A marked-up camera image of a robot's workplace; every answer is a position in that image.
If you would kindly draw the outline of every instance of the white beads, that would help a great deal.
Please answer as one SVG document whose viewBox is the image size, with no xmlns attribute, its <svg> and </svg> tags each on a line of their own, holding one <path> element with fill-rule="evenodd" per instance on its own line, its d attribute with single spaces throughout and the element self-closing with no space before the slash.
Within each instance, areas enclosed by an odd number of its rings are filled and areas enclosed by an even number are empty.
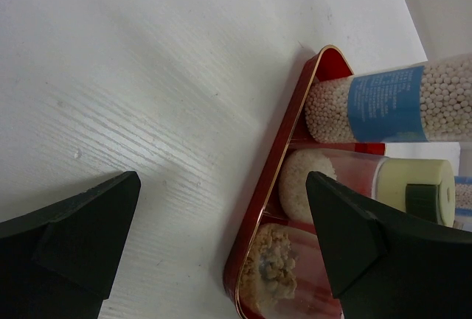
<svg viewBox="0 0 472 319">
<path fill-rule="evenodd" d="M 456 207 L 472 208 L 472 184 L 456 183 Z"/>
<path fill-rule="evenodd" d="M 321 143 L 357 142 L 347 116 L 353 76 L 315 83 L 305 115 Z M 472 55 L 429 63 L 420 85 L 420 117 L 429 141 L 472 141 Z"/>
</svg>

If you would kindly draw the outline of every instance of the plastic container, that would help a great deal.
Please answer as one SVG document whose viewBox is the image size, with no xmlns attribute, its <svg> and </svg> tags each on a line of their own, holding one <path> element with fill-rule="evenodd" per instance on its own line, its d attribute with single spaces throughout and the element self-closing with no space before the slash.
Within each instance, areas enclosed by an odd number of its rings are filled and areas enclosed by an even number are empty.
<svg viewBox="0 0 472 319">
<path fill-rule="evenodd" d="M 472 232 L 472 177 L 455 177 L 456 218 L 454 227 Z"/>
<path fill-rule="evenodd" d="M 305 118 L 321 143 L 472 141 L 472 54 L 320 82 Z"/>
<path fill-rule="evenodd" d="M 452 227 L 454 173 L 448 161 L 387 158 L 346 150 L 300 149 L 284 161 L 279 198 L 290 220 L 313 224 L 305 181 L 323 172 L 359 194 Z"/>
<path fill-rule="evenodd" d="M 243 266 L 240 299 L 265 319 L 339 318 L 318 238 L 299 229 L 259 227 Z"/>
</svg>

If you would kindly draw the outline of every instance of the container lid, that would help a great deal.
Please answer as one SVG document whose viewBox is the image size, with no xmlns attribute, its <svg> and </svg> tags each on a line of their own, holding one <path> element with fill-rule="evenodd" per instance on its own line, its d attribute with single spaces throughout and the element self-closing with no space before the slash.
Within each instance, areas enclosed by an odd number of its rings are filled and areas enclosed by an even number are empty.
<svg viewBox="0 0 472 319">
<path fill-rule="evenodd" d="M 472 177 L 455 176 L 454 180 L 456 184 L 472 184 Z"/>
<path fill-rule="evenodd" d="M 451 163 L 387 159 L 378 172 L 375 198 L 397 210 L 452 227 L 456 192 Z"/>
</svg>

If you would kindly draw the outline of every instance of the rectangular tray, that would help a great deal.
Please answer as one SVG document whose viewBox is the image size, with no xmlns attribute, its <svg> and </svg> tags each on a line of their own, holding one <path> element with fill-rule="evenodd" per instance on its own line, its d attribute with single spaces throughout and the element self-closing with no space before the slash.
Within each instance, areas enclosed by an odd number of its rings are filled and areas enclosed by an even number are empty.
<svg viewBox="0 0 472 319">
<path fill-rule="evenodd" d="M 279 202 L 277 176 L 284 159 L 299 148 L 336 148 L 361 153 L 383 155 L 385 144 L 318 144 L 308 132 L 305 117 L 300 116 L 306 97 L 315 80 L 333 80 L 347 77 L 353 71 L 344 59 L 343 54 L 335 46 L 325 46 L 318 55 L 305 64 L 291 101 L 283 117 L 279 131 L 268 154 L 267 161 L 257 182 L 251 202 L 246 210 L 235 243 L 226 262 L 223 282 L 226 293 L 233 300 L 236 310 L 245 319 L 263 319 L 245 308 L 239 298 L 238 283 L 243 264 L 248 256 L 249 248 L 259 225 L 267 222 L 288 224 Z M 314 227 L 294 224 L 291 226 L 315 233 Z"/>
</svg>

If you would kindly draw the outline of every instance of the white wood grain surface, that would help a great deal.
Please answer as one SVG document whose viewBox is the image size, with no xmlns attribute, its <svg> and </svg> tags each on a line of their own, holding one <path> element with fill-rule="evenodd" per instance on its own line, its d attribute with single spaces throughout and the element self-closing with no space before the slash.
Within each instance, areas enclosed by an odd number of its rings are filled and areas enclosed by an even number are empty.
<svg viewBox="0 0 472 319">
<path fill-rule="evenodd" d="M 0 220 L 133 169 L 100 317 L 236 318 L 221 273 L 297 76 L 425 60 L 404 0 L 0 0 Z"/>
</svg>

